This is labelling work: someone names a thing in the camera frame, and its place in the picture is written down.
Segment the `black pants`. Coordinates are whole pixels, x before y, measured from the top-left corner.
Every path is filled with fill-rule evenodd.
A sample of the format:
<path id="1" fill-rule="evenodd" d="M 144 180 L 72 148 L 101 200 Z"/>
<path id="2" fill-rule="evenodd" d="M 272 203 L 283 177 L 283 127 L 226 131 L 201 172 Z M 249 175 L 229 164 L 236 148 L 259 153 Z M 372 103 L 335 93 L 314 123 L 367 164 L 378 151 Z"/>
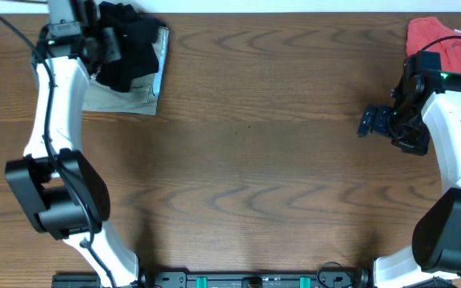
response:
<path id="1" fill-rule="evenodd" d="M 101 66 L 96 81 L 117 92 L 130 91 L 131 82 L 159 71 L 159 60 L 153 44 L 165 22 L 139 14 L 133 6 L 122 3 L 101 2 L 100 23 L 103 28 L 112 28 L 121 52 L 119 60 Z"/>

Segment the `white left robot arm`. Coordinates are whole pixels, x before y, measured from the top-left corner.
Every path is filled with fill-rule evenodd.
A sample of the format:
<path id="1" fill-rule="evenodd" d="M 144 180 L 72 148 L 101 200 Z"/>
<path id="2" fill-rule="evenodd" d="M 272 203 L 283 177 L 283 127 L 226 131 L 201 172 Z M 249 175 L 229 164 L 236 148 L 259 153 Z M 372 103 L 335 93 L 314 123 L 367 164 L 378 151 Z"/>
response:
<path id="1" fill-rule="evenodd" d="M 22 158 L 8 161 L 6 180 L 32 227 L 75 248 L 99 287 L 142 287 L 138 255 L 110 221 L 106 183 L 82 153 L 82 104 L 90 87 L 77 31 L 57 36 L 45 25 L 32 50 L 38 83 L 34 127 Z"/>

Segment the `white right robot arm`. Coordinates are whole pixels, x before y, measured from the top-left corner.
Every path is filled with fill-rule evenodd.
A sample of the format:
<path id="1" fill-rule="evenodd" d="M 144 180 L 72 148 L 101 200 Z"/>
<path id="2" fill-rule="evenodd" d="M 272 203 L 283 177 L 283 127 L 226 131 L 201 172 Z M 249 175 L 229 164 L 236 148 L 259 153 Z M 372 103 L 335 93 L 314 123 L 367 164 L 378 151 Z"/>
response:
<path id="1" fill-rule="evenodd" d="M 358 134 L 380 134 L 409 154 L 437 157 L 442 196 L 416 224 L 411 244 L 377 258 L 374 287 L 443 286 L 461 278 L 461 74 L 404 72 L 393 106 L 368 106 Z"/>

